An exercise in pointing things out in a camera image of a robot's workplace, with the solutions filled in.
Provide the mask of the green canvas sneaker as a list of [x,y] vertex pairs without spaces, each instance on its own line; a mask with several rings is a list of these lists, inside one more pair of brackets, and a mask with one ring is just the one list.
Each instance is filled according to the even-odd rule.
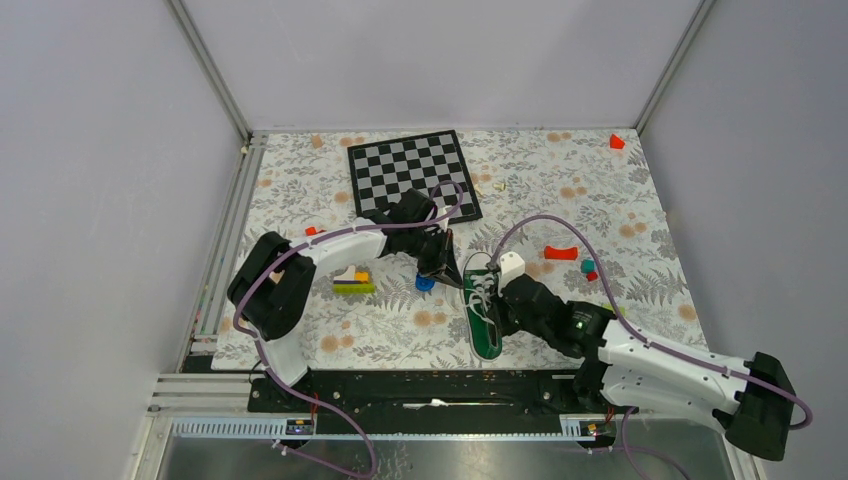
[[502,335],[496,322],[488,316],[497,274],[488,268],[491,255],[475,251],[462,267],[462,300],[469,324],[472,351],[482,361],[493,361],[502,352]]

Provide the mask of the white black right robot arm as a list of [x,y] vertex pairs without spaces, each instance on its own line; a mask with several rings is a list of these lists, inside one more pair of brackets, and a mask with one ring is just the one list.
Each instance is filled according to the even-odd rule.
[[612,310],[564,301],[526,274],[487,291],[487,314],[504,334],[527,332],[581,361],[573,396],[583,410],[635,407],[684,418],[753,456],[783,460],[794,388],[776,357],[758,352],[745,360],[640,341]]

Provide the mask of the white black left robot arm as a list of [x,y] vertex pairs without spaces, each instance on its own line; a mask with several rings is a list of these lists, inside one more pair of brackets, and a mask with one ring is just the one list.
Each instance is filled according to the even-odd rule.
[[313,282],[344,267],[389,255],[415,260],[420,276],[459,288],[462,277],[448,220],[458,210],[439,209],[435,200],[409,189],[384,209],[368,211],[345,228],[292,241],[270,231],[262,235],[231,280],[226,295],[245,320],[243,333],[257,348],[275,382],[272,398],[288,411],[309,401],[305,355],[295,329]]

